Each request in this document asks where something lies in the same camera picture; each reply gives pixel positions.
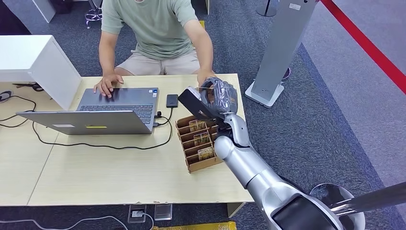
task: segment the smartphone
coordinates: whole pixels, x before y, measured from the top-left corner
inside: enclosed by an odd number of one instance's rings
[[[166,107],[167,108],[177,108],[178,107],[178,95],[168,94],[166,96]]]

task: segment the chair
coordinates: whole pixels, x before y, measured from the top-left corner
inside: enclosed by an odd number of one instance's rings
[[[88,29],[90,29],[89,22],[101,21],[103,17],[101,12],[102,9],[100,7],[97,7],[96,4],[94,4],[93,0],[89,0],[89,4],[91,10],[89,10],[85,14],[86,26]]]

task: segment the laptop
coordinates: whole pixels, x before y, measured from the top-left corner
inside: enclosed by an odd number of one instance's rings
[[[115,88],[112,97],[86,89],[76,111],[18,112],[67,135],[151,134],[158,88]]]

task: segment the cardboard box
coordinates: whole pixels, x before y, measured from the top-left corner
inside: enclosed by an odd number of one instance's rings
[[[197,153],[198,150],[212,147],[214,151],[214,140],[217,138],[218,126],[214,122],[206,122],[204,129],[191,132],[189,122],[193,120],[196,120],[196,118],[194,116],[189,116],[176,121],[176,129],[178,131],[179,140],[182,143],[182,148],[185,155],[185,162],[188,166],[189,173],[223,162],[220,158],[217,157],[215,152],[214,157],[203,161],[199,160],[199,155]],[[209,132],[210,142],[195,146],[193,136],[205,132]]]

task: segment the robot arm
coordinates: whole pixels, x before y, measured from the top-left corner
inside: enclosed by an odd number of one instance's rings
[[[203,84],[202,92],[188,87],[179,101],[200,120],[215,121],[218,157],[249,191],[270,230],[342,230],[338,217],[321,201],[308,196],[278,176],[253,149],[245,121],[236,115],[237,92],[218,78]],[[214,100],[208,99],[212,87]]]
[[[214,143],[215,152],[249,191],[270,230],[343,229],[326,205],[287,183],[270,168],[252,148],[241,117],[228,114],[224,122],[231,126],[233,136],[219,136]]]

